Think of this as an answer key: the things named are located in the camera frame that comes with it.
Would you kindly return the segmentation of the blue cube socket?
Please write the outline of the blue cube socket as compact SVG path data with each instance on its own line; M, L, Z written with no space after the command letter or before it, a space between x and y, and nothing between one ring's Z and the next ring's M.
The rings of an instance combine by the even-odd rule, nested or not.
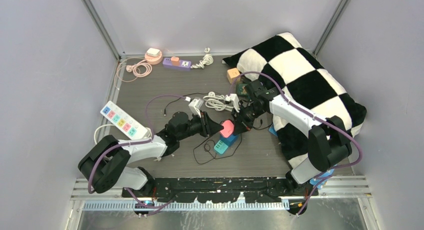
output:
M224 136L220 136L220 140L227 145L228 147L232 146L236 140L237 140L238 136L237 135L229 135L228 137L224 137Z

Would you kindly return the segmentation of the pink plug adapter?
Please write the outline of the pink plug adapter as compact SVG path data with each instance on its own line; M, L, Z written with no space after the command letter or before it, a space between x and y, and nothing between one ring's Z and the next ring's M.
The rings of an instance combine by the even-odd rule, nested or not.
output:
M223 129L219 132L224 138L230 137L234 132L234 124L231 120L225 120L221 123Z

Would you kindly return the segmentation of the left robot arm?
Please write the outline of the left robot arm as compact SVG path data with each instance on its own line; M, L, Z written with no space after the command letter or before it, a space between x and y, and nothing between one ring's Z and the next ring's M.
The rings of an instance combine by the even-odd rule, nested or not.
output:
M90 194L104 193L113 187L135 190L142 197L153 191L154 178L143 168L128 165L147 158L163 158L173 154L180 141L196 134L210 137L224 127L201 111L189 118L176 112L160 132L150 139L118 140L103 137L78 163L78 170L88 180Z

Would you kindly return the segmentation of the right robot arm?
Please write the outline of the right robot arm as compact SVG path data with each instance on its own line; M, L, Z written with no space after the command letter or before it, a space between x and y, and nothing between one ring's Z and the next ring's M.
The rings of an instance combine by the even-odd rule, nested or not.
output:
M306 139L306 158L285 175L285 188L292 195L300 194L306 182L338 166L352 153L352 136L347 132L341 118L324 118L291 100L275 85L267 89L259 80L246 85L250 101L246 106L239 102L236 94L227 98L234 101L231 112L234 134L245 133L253 128L254 121L264 113L273 114L283 120Z

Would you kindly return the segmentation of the teal usb power strip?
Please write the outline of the teal usb power strip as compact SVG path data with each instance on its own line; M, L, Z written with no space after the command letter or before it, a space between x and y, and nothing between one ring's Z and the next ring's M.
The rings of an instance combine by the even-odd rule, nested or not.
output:
M219 140L215 145L214 145L214 151L218 154L218 155L223 155L226 150L228 149L228 145L226 143L224 143L222 140Z

